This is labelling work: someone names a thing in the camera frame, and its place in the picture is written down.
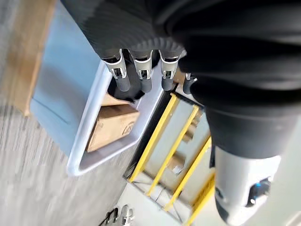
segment yellow metal frame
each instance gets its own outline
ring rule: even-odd
[[[200,213],[200,211],[203,209],[205,204],[209,201],[211,196],[214,194],[214,182],[215,179],[215,173],[211,174],[208,181],[205,183],[203,189],[198,195],[198,198],[194,202],[192,209],[193,213],[191,217],[187,220],[187,222],[184,224],[185,226],[189,226],[192,224],[192,222],[196,219],[197,215]]]
[[[180,182],[180,184],[178,185],[178,187],[176,188],[173,197],[171,198],[171,200],[169,201],[169,203],[165,206],[164,210],[168,211],[172,206],[173,203],[175,202],[175,200],[179,197],[181,191],[183,190],[184,186],[186,185],[186,183],[188,182],[188,179],[191,177],[191,175],[193,174],[194,170],[196,169],[196,167],[198,166],[199,162],[201,161],[201,159],[203,158],[206,150],[209,148],[209,146],[211,145],[211,136],[209,136],[209,138],[207,139],[207,141],[205,142],[204,146],[200,149],[197,157],[195,158],[193,164],[191,165],[191,167],[189,168],[189,170],[187,171],[187,173],[185,174],[185,176],[183,177],[182,181]]]
[[[154,147],[156,146],[158,140],[160,139],[162,132],[164,131],[166,125],[168,124],[172,116],[172,113],[178,106],[179,102],[180,102],[179,98],[177,98],[177,96],[172,93],[171,99],[168,102],[165,111],[163,112],[131,178],[128,180],[129,182],[132,183],[135,180],[135,178],[138,176],[138,174],[144,170],[145,164],[147,163],[149,157],[151,156]]]
[[[137,178],[138,174],[140,172],[142,172],[144,170],[145,164],[147,163],[148,159],[150,158],[154,147],[156,146],[157,142],[159,141],[159,139],[161,138],[161,134],[163,133],[166,125],[168,124],[172,113],[174,112],[174,110],[176,109],[176,107],[178,106],[180,99],[176,97],[175,94],[171,94],[172,97],[165,109],[165,111],[163,112],[131,178],[128,180],[130,183],[134,182],[134,180]],[[181,130],[178,138],[176,139],[175,143],[173,144],[171,150],[169,151],[167,157],[164,160],[164,163],[162,164],[159,172],[157,173],[149,191],[146,193],[147,196],[150,196],[150,194],[152,193],[152,191],[154,190],[154,188],[156,187],[156,185],[159,183],[160,178],[163,175],[163,172],[167,166],[167,164],[169,163],[170,159],[172,158],[172,156],[174,155],[174,153],[176,152],[177,147],[179,146],[181,140],[183,139],[186,131],[188,130],[189,126],[191,125],[193,119],[195,118],[195,116],[198,113],[199,108],[194,105],[193,106],[193,111],[191,113],[191,115],[189,116],[188,120],[186,121],[183,129]],[[195,158],[194,162],[192,163],[191,167],[189,168],[189,170],[187,171],[186,175],[183,177],[183,179],[181,180],[180,184],[178,185],[178,187],[176,188],[173,197],[171,198],[170,202],[165,206],[164,210],[168,211],[172,206],[173,203],[175,202],[175,200],[179,197],[181,191],[183,190],[183,188],[185,187],[185,185],[187,184],[189,178],[191,177],[192,173],[194,172],[194,170],[196,169],[197,165],[199,164],[199,162],[201,161],[201,159],[204,156],[204,153],[206,152],[206,150],[209,148],[209,146],[211,145],[211,137],[209,136],[209,138],[207,139],[206,143],[204,144],[204,146],[201,148],[201,150],[199,151],[197,157]],[[211,198],[211,196],[214,194],[214,177],[215,174],[211,174],[210,178],[208,179],[208,181],[205,183],[205,185],[203,186],[201,192],[199,193],[199,195],[197,196],[196,200],[194,201],[194,204],[192,206],[192,210],[193,213],[191,215],[191,217],[185,222],[185,226],[189,226],[192,224],[192,222],[195,220],[195,218],[197,217],[197,215],[199,214],[199,212],[202,210],[202,208],[204,207],[204,205],[208,202],[208,200]]]
[[[188,130],[189,126],[191,125],[192,123],[192,120],[195,118],[196,114],[198,113],[198,106],[196,105],[193,105],[193,110],[192,110],[192,113],[191,115],[189,116],[188,120],[186,121],[183,129],[181,130],[178,138],[176,139],[175,143],[173,144],[172,148],[170,149],[167,157],[165,158],[161,168],[159,169],[152,185],[150,186],[150,189],[149,191],[146,193],[147,196],[150,196],[151,193],[153,192],[154,188],[156,187],[156,185],[159,183],[160,181],[160,178],[167,166],[167,164],[169,163],[169,161],[171,160],[171,158],[173,157],[177,147],[179,146],[181,140],[183,139],[183,136],[185,135],[186,131]]]

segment cardboard box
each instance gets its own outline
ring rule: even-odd
[[[185,156],[175,153],[167,164],[167,168],[170,169],[175,175],[179,175],[184,168],[184,164]]]
[[[14,5],[15,19],[10,29],[6,57],[3,55],[6,64],[0,89],[9,104],[18,108],[24,116],[30,115],[30,102],[39,76],[44,44],[56,2],[22,0]]]
[[[139,116],[130,105],[102,107],[99,111],[88,143],[87,152],[92,152],[128,135]]]
[[[102,106],[111,106],[111,105],[127,105],[129,102],[125,100],[118,100],[112,97],[110,94],[106,93],[103,98]]]
[[[174,74],[174,82],[181,85],[184,84],[186,73],[181,72],[180,68],[177,68],[177,71]]]

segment white plastic tray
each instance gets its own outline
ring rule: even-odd
[[[152,72],[153,89],[134,105],[140,116],[132,131],[111,144],[85,148],[112,75],[59,2],[50,26],[31,112],[69,157],[69,175],[82,175],[135,145],[159,102],[161,71]]]

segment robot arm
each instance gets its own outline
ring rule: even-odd
[[[120,90],[130,86],[121,49],[144,92],[153,50],[164,90],[178,64],[187,73],[185,92],[206,107],[218,212],[230,225],[247,221],[268,197],[301,110],[301,0],[62,2]]]

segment metal bracket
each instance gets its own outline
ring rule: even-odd
[[[166,61],[162,57],[162,53],[160,50],[159,53],[161,58],[161,72],[163,79],[173,79],[174,74],[177,71],[179,57],[175,56],[175,58],[172,61]]]
[[[105,226],[131,226],[134,220],[133,209],[130,209],[128,205],[122,207],[120,216],[117,217],[115,212],[110,214],[108,219],[104,222]]]
[[[127,76],[127,67],[122,54],[122,49],[119,50],[119,56],[119,60],[115,63],[108,63],[104,60],[114,79],[124,79]]]
[[[186,73],[185,74],[186,80],[190,81],[197,81],[198,79],[195,76],[192,76],[191,73]]]
[[[141,80],[151,78],[151,68],[152,68],[151,55],[152,55],[152,51],[150,52],[149,58],[143,61],[132,56],[134,59],[136,71]]]

